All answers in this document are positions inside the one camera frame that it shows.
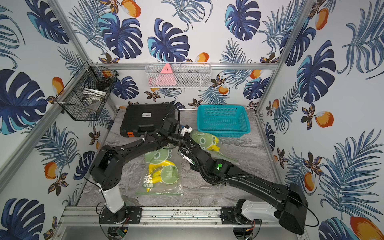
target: wall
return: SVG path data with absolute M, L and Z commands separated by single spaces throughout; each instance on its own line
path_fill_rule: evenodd
M 288 58 L 258 109 L 281 178 L 319 218 L 310 239 L 384 238 L 383 7 L 316 1 L 291 53 L 302 56 Z
M 12 143 L 0 145 L 0 166 L 24 139 L 23 129 L 51 107 L 45 100 L 56 96 L 74 74 L 74 63 L 65 59 L 78 62 L 58 21 L 47 23 L 54 17 L 52 11 L 44 15 L 48 6 L 31 6 L 25 1 L 0 3 L 0 141 Z
M 61 3 L 93 62 L 275 63 L 280 55 L 280 44 L 284 46 L 286 42 L 283 37 L 293 25 L 303 1 L 193 0 L 187 5 L 176 0 L 70 0 Z M 216 87 L 199 89 L 200 92 L 174 89 L 171 90 L 173 95 L 177 94 L 174 97 L 160 89 L 150 90 L 144 71 L 124 71 L 121 76 L 132 79 L 125 80 L 127 93 L 118 93 L 114 100 L 117 106 L 126 106 L 128 101 L 153 103 L 146 98 L 160 96 L 156 102 L 175 101 L 186 108 L 195 108 L 199 100 L 205 104 L 254 107 L 271 71 L 261 75 L 260 70 L 252 69 L 214 71 L 211 78 L 216 79 L 218 74 L 221 83 Z
M 0 3 L 0 30 L 1 166 L 39 124 L 52 106 L 47 100 L 81 61 L 44 1 Z M 0 239 L 53 236 L 64 207 L 74 204 L 111 118 L 108 107 L 98 122 L 59 115 L 1 192 Z

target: black wire basket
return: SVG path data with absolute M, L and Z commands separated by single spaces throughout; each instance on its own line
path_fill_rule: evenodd
M 111 94 L 118 73 L 102 66 L 85 67 L 84 71 L 83 65 L 80 70 L 83 70 L 83 75 L 76 86 L 64 100 L 56 102 L 75 121 L 97 121 Z

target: metal bracket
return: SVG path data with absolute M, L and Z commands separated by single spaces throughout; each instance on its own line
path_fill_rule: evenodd
M 140 224 L 141 212 L 141 207 L 126 207 L 126 213 L 129 216 L 127 224 Z M 115 219 L 114 214 L 104 208 L 100 216 L 100 224 L 115 224 L 113 219 Z

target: teal plastic basket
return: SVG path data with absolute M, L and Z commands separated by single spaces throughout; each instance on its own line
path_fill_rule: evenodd
M 197 129 L 217 137 L 241 137 L 251 131 L 248 114 L 238 105 L 200 105 Z

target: white label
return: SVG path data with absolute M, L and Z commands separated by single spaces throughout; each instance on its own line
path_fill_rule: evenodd
M 150 118 L 151 115 L 152 115 L 152 113 L 142 113 L 142 114 L 141 114 L 141 116 L 142 116 L 143 118 Z

